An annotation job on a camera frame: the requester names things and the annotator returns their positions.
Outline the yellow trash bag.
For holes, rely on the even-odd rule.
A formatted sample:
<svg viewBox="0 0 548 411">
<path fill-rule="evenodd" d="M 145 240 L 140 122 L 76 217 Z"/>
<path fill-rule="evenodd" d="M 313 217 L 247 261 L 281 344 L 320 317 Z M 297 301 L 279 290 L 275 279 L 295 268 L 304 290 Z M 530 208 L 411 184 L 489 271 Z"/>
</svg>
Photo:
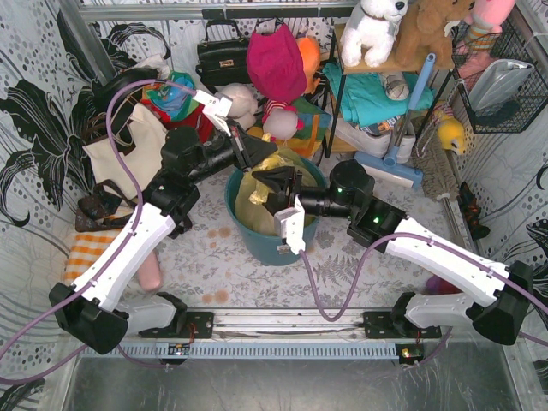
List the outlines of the yellow trash bag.
<svg viewBox="0 0 548 411">
<path fill-rule="evenodd" d="M 274 219 L 265 208 L 268 195 L 273 191 L 264 183 L 252 176 L 253 171 L 272 170 L 283 166 L 294 166 L 303 175 L 306 186 L 317 187 L 318 183 L 312 173 L 305 167 L 303 159 L 286 146 L 279 146 L 277 151 L 260 162 L 251 171 L 246 172 L 235 198 L 235 217 L 244 227 L 262 235 L 275 235 Z"/>
</svg>

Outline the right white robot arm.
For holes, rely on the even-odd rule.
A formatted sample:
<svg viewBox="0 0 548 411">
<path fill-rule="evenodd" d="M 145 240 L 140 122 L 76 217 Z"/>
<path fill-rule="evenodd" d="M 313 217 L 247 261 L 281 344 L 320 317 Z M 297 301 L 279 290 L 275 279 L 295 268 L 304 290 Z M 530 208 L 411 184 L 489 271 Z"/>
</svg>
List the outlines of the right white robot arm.
<svg viewBox="0 0 548 411">
<path fill-rule="evenodd" d="M 471 325 L 492 342 L 515 343 L 532 303 L 529 265 L 490 261 L 434 235 L 404 211 L 377 199 L 373 177 L 354 159 L 333 168 L 327 188 L 305 185 L 293 166 L 254 171 L 252 176 L 266 186 L 263 205 L 292 253 L 305 251 L 307 216 L 346 218 L 348 234 L 367 253 L 405 259 L 457 288 L 447 295 L 402 294 L 391 309 L 388 331 L 417 337 L 429 327 Z"/>
</svg>

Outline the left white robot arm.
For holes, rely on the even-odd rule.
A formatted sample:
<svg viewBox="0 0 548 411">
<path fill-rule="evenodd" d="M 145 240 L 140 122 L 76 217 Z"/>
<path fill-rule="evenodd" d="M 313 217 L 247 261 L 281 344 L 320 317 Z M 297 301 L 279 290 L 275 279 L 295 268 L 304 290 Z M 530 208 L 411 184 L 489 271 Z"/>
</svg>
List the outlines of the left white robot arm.
<svg viewBox="0 0 548 411">
<path fill-rule="evenodd" d="M 206 143 L 188 126 L 170 130 L 160 151 L 160 170 L 120 234 L 84 274 L 51 290 L 60 328 L 98 354 L 108 354 L 134 333 L 184 336 L 192 326 L 179 298 L 158 292 L 122 302 L 123 291 L 159 242 L 190 229 L 188 214 L 200 197 L 197 182 L 230 166 L 250 170 L 276 151 L 275 143 L 248 135 L 237 122 Z"/>
</svg>

